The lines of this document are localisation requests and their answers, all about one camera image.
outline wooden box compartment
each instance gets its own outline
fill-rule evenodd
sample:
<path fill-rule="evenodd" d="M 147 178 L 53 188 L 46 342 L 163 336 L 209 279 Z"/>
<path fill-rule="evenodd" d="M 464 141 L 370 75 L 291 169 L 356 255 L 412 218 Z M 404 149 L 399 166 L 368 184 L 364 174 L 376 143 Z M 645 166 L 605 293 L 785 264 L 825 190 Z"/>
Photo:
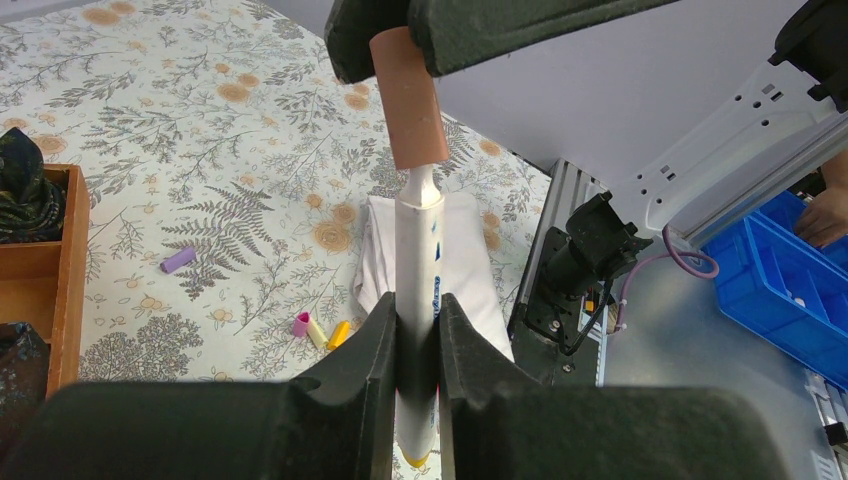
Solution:
<path fill-rule="evenodd" d="M 44 171 L 67 188 L 62 240 L 0 245 L 0 323 L 29 322 L 47 342 L 50 395 L 77 378 L 90 204 L 78 166 Z"/>

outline cable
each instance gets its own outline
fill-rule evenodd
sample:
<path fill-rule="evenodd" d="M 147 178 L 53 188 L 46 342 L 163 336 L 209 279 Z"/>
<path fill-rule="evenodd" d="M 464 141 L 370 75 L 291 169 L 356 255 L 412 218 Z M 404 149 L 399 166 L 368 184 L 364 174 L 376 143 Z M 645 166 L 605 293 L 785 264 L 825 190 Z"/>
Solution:
<path fill-rule="evenodd" d="M 648 257 L 633 267 L 633 270 L 627 275 L 627 278 L 624 280 L 624 285 L 621 287 L 621 300 L 619 301 L 618 307 L 618 318 L 616 319 L 615 332 L 619 330 L 623 330 L 627 328 L 627 325 L 624 323 L 624 311 L 627 308 L 627 291 L 630 289 L 630 283 L 633 281 L 633 277 L 636 276 L 636 273 L 639 272 L 643 267 L 653 262 L 654 260 L 659 260 L 661 258 L 671 258 L 674 260 L 680 268 L 682 268 L 686 273 L 698 277 L 703 278 L 705 280 L 710 280 L 718 276 L 719 267 L 718 262 L 715 261 L 709 255 L 704 255 L 703 253 L 696 252 L 678 252 L 674 245 L 671 244 L 671 232 L 669 231 L 668 225 L 663 228 L 662 232 L 663 243 L 665 244 L 665 248 L 668 250 L 668 253 L 662 253 L 659 255 L 654 255 L 652 257 Z M 690 257 L 697 258 L 700 260 L 704 260 L 709 262 L 712 265 L 712 270 L 709 272 L 701 272 L 696 270 L 694 267 L 686 263 L 682 257 Z"/>
<path fill-rule="evenodd" d="M 570 357 L 577 353 L 577 349 L 580 348 L 580 345 L 583 343 L 583 340 L 589 335 L 589 332 L 592 331 L 592 328 L 598 323 L 598 319 L 601 318 L 601 314 L 603 314 L 604 309 L 606 308 L 607 302 L 609 302 L 610 296 L 612 295 L 612 280 L 607 280 L 604 282 L 604 293 L 601 294 L 601 299 L 598 306 L 595 308 L 595 311 L 592 312 L 592 317 L 589 318 L 589 322 L 583 327 L 583 330 L 580 330 L 580 333 L 577 334 L 577 338 L 574 339 L 574 343 L 570 346 L 565 343 L 565 326 L 562 324 L 559 316 L 559 309 L 554 307 L 554 317 L 559 322 L 559 351 L 565 355 L 566 357 Z"/>

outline purple crayon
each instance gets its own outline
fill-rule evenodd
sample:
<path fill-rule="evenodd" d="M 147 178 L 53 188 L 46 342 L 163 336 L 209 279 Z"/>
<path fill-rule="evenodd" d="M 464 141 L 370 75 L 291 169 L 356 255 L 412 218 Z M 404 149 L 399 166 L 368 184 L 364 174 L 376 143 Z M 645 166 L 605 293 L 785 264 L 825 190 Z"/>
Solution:
<path fill-rule="evenodd" d="M 195 255 L 194 249 L 186 247 L 171 258 L 166 259 L 159 266 L 162 267 L 162 271 L 165 273 L 174 273 L 183 265 L 193 262 L 195 259 L 197 259 L 197 255 Z"/>
<path fill-rule="evenodd" d="M 303 312 L 298 314 L 294 318 L 294 325 L 292 325 L 292 333 L 295 337 L 302 337 L 306 335 L 306 330 L 309 328 L 309 312 Z"/>

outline brown rubber tube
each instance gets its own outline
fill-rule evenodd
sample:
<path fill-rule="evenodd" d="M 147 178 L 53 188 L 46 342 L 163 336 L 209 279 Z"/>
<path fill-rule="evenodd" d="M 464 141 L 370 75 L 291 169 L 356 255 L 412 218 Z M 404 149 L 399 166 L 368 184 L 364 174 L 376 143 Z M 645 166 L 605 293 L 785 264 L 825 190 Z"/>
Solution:
<path fill-rule="evenodd" d="M 450 153 L 436 88 L 409 28 L 379 33 L 370 46 L 395 168 L 447 160 Z"/>

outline blue plastic bin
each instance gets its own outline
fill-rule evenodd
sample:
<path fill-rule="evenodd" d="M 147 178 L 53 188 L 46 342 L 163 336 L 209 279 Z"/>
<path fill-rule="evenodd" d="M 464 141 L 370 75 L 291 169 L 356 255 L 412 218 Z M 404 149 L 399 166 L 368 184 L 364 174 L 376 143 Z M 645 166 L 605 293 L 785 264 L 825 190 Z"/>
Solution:
<path fill-rule="evenodd" d="M 719 307 L 848 388 L 848 275 L 840 267 L 848 242 L 823 253 L 796 237 L 792 226 L 803 210 L 801 200 L 781 194 L 705 247 L 721 267 Z"/>
<path fill-rule="evenodd" d="M 792 232 L 804 208 L 806 205 L 800 198 L 789 192 L 783 192 L 760 207 L 759 211 L 787 232 Z M 848 237 L 828 245 L 821 252 L 842 270 L 848 271 Z"/>

